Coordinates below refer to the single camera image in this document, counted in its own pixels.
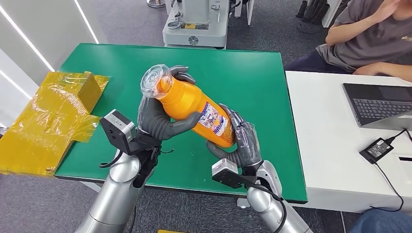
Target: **power adapter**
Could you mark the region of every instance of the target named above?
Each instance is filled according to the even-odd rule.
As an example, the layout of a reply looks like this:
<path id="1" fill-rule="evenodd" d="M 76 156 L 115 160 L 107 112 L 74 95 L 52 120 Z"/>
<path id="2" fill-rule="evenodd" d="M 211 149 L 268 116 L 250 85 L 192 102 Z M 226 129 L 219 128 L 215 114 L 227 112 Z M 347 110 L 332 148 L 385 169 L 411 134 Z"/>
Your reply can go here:
<path id="1" fill-rule="evenodd" d="M 394 148 L 391 146 L 391 138 L 385 140 L 383 138 L 378 138 L 371 145 L 369 145 L 364 150 L 360 151 L 359 154 L 362 155 L 371 164 L 376 164 L 376 162 L 385 156 L 387 153 L 391 152 Z"/>
<path id="2" fill-rule="evenodd" d="M 391 143 L 397 138 L 399 135 L 402 133 L 406 132 L 408 135 L 409 139 L 412 142 L 412 136 L 411 134 L 406 130 L 402 130 L 400 133 L 397 135 L 390 137 L 388 139 L 383 139 L 383 138 L 378 138 L 376 141 L 374 141 L 372 144 L 370 144 L 367 148 L 365 148 L 362 151 L 359 151 L 359 154 L 362 155 L 368 162 L 371 164 L 375 165 L 379 171 L 383 174 L 385 177 L 386 181 L 388 182 L 389 186 L 392 188 L 392 190 L 395 192 L 395 194 L 400 198 L 401 204 L 399 208 L 395 210 L 388 210 L 388 209 L 383 209 L 381 207 L 374 207 L 370 206 L 372 209 L 378 209 L 378 210 L 383 210 L 383 211 L 388 211 L 388 212 L 396 212 L 402 209 L 404 200 L 400 196 L 400 194 L 396 191 L 392 183 L 389 181 L 388 177 L 386 176 L 385 172 L 380 168 L 379 164 L 377 163 L 379 159 L 381 159 L 383 156 L 385 156 L 387 153 L 391 152 L 394 148 L 391 146 Z"/>

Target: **laptop keyboard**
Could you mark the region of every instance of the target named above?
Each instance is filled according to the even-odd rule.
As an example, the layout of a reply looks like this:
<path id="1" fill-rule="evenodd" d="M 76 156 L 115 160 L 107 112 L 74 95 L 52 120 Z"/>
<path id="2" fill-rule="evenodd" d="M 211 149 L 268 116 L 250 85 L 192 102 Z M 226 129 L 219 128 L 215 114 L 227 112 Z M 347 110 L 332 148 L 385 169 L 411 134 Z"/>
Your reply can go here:
<path id="1" fill-rule="evenodd" d="M 412 110 L 412 102 L 353 99 L 358 116 L 384 119 Z"/>

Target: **laptop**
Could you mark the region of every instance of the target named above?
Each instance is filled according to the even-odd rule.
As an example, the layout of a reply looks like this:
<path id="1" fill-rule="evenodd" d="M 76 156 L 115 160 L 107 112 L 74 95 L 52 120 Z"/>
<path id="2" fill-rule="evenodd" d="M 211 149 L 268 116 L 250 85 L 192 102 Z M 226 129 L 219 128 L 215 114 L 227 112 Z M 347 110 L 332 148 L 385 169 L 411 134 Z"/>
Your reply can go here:
<path id="1" fill-rule="evenodd" d="M 344 83 L 359 127 L 412 130 L 412 87 Z"/>

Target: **person's arm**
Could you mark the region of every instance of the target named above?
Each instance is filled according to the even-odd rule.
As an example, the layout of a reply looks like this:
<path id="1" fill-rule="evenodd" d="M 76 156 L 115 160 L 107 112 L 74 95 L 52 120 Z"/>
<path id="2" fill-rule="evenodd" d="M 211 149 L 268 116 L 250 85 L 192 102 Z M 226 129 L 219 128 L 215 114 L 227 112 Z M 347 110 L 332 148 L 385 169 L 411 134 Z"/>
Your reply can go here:
<path id="1" fill-rule="evenodd" d="M 344 24 L 341 26 L 333 25 L 329 29 L 329 32 L 327 32 L 325 41 L 329 46 L 349 41 L 376 23 L 377 21 L 372 16 L 369 16 L 356 23 Z"/>
<path id="2" fill-rule="evenodd" d="M 333 25 L 327 33 L 327 45 L 332 46 L 349 41 L 373 25 L 384 21 L 395 12 L 399 5 L 399 1 L 400 0 L 385 0 L 373 15 L 366 17 L 365 19 L 340 26 Z M 348 6 L 348 8 L 345 9 L 347 12 L 344 13 L 350 17 L 351 11 L 359 10 L 356 9 L 356 7 L 357 6 Z"/>
<path id="3" fill-rule="evenodd" d="M 360 67 L 353 74 L 377 75 L 380 73 L 412 82 L 412 66 L 397 65 L 387 62 L 377 62 Z"/>

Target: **robotic arm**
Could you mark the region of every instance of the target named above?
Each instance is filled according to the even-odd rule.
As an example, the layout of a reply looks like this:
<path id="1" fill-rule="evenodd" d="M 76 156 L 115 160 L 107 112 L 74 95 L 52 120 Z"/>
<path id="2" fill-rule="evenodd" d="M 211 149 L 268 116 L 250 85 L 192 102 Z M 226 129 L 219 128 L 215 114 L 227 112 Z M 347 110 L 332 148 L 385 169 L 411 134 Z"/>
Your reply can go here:
<path id="1" fill-rule="evenodd" d="M 195 84 L 188 67 L 172 68 L 172 75 Z M 282 196 L 277 172 L 263 161 L 255 128 L 238 114 L 221 105 L 231 117 L 238 149 L 225 152 L 207 142 L 211 153 L 220 158 L 212 166 L 212 179 L 232 188 L 244 185 L 247 200 L 265 224 L 275 233 L 312 233 L 304 220 Z M 138 127 L 117 110 L 101 119 L 110 143 L 117 148 L 109 174 L 88 215 L 76 233 L 122 233 L 147 179 L 157 165 L 161 142 L 192 129 L 201 117 L 192 113 L 185 120 L 171 122 L 160 102 L 143 98 L 139 106 Z"/>
<path id="2" fill-rule="evenodd" d="M 238 148 L 226 152 L 207 141 L 209 151 L 221 160 L 212 166 L 212 179 L 232 188 L 244 185 L 247 201 L 259 213 L 271 232 L 313 233 L 306 222 L 282 198 L 282 185 L 271 162 L 262 160 L 254 126 L 227 106 Z"/>

